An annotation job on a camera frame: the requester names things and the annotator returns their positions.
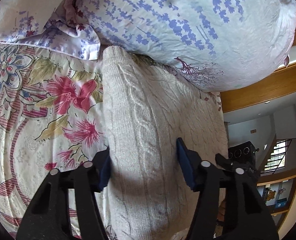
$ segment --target cable knit pattern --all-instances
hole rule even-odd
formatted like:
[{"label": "cable knit pattern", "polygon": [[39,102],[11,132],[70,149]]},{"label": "cable knit pattern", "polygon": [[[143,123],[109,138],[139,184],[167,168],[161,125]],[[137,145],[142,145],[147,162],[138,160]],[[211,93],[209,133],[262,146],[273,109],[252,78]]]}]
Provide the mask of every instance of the cable knit pattern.
[{"label": "cable knit pattern", "polygon": [[139,67],[116,46],[104,51],[102,73],[112,228],[119,240],[170,239],[190,226],[198,199],[184,181],[176,139],[212,163],[216,153],[227,156],[221,112],[201,99],[206,93],[162,68]]}]

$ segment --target round metal screw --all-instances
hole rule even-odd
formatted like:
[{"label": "round metal screw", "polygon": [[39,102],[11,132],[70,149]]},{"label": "round metal screw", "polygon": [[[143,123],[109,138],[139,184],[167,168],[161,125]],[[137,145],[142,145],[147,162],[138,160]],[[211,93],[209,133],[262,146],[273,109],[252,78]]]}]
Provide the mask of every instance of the round metal screw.
[{"label": "round metal screw", "polygon": [[236,173],[239,174],[239,175],[244,174],[244,170],[243,170],[242,168],[236,168],[235,171],[236,171]]},{"label": "round metal screw", "polygon": [[208,162],[208,161],[202,161],[201,162],[201,166],[203,166],[203,167],[209,167],[210,166],[210,162]]},{"label": "round metal screw", "polygon": [[58,169],[52,169],[51,171],[50,171],[50,175],[56,175],[57,173],[58,173]]},{"label": "round metal screw", "polygon": [[91,161],[84,162],[83,166],[85,168],[90,168],[92,166],[92,162]]}]

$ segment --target black speaker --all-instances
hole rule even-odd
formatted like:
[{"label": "black speaker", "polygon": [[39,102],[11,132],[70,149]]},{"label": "black speaker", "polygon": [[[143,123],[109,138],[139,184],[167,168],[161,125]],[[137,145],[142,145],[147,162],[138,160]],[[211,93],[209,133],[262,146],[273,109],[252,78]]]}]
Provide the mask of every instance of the black speaker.
[{"label": "black speaker", "polygon": [[256,166],[256,148],[249,141],[228,149],[228,158],[239,163],[249,162]]}]

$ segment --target floral bed sheet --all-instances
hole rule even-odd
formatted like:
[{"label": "floral bed sheet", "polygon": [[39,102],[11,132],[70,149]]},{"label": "floral bed sheet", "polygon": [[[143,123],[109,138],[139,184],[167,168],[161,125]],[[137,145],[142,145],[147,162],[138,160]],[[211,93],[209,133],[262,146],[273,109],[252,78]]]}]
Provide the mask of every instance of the floral bed sheet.
[{"label": "floral bed sheet", "polygon": [[[75,169],[108,145],[102,108],[103,49],[98,60],[82,61],[48,49],[0,44],[0,222],[14,238],[51,169]],[[141,65],[157,64],[145,56],[133,54],[133,59]],[[219,93],[200,92],[200,99],[215,104],[222,114]],[[80,238],[70,193],[72,231]],[[102,210],[106,199],[96,198]],[[109,217],[103,221],[108,237],[116,239]]]}]

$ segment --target white ceiling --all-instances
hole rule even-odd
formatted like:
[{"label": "white ceiling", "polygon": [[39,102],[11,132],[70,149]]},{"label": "white ceiling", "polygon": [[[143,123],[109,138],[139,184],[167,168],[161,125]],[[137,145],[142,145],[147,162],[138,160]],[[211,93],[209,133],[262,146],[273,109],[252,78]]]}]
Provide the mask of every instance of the white ceiling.
[{"label": "white ceiling", "polygon": [[261,103],[254,106],[248,106],[239,110],[231,111],[223,114],[225,122],[235,124],[246,122],[266,115],[273,114],[274,112],[296,104],[296,92],[271,100],[268,104]]}]

